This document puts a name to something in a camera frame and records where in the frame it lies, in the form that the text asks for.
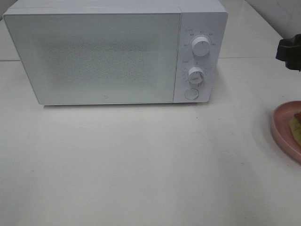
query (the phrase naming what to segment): microwave door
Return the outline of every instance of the microwave door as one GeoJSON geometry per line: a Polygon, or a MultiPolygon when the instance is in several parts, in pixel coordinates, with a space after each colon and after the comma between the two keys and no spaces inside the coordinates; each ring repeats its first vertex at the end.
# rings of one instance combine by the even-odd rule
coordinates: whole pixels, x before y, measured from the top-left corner
{"type": "Polygon", "coordinates": [[[7,15],[40,104],[173,102],[180,13],[7,15]]]}

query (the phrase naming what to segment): round button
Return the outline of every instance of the round button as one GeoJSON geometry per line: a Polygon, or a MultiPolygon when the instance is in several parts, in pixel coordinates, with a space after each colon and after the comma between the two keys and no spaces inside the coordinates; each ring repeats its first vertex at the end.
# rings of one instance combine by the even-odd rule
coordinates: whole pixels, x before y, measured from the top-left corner
{"type": "Polygon", "coordinates": [[[188,81],[191,84],[200,84],[204,80],[204,72],[199,67],[193,67],[188,70],[188,81]]]}
{"type": "Polygon", "coordinates": [[[194,100],[198,98],[198,90],[197,89],[189,89],[185,92],[186,99],[194,100]]]}
{"type": "Polygon", "coordinates": [[[211,41],[205,36],[195,38],[192,43],[192,52],[199,57],[205,56],[210,51],[211,41]]]}

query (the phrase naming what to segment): wall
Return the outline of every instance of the wall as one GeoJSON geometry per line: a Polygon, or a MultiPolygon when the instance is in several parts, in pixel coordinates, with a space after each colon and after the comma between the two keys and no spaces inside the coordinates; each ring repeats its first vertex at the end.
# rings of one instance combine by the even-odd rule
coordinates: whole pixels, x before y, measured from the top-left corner
{"type": "Polygon", "coordinates": [[[12,4],[14,4],[16,0],[0,0],[0,20],[2,19],[3,13],[10,7],[12,4]]]}
{"type": "Polygon", "coordinates": [[[301,33],[301,0],[247,0],[284,38],[301,33]]]}

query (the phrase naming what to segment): microwave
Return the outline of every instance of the microwave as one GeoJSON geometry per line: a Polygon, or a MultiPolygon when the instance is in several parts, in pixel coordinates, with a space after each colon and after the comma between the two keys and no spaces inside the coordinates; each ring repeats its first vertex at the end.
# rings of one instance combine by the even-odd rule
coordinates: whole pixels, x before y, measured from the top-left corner
{"type": "Polygon", "coordinates": [[[207,102],[218,0],[19,0],[3,16],[42,105],[207,102]]]}

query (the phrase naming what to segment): plate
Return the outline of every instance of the plate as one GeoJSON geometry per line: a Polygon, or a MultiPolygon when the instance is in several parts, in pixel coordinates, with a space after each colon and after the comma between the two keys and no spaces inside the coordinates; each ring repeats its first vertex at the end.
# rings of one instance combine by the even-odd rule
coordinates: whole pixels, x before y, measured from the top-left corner
{"type": "Polygon", "coordinates": [[[301,112],[301,101],[292,101],[278,106],[273,113],[271,132],[278,146],[293,159],[301,163],[301,146],[293,138],[289,121],[301,112]]]}

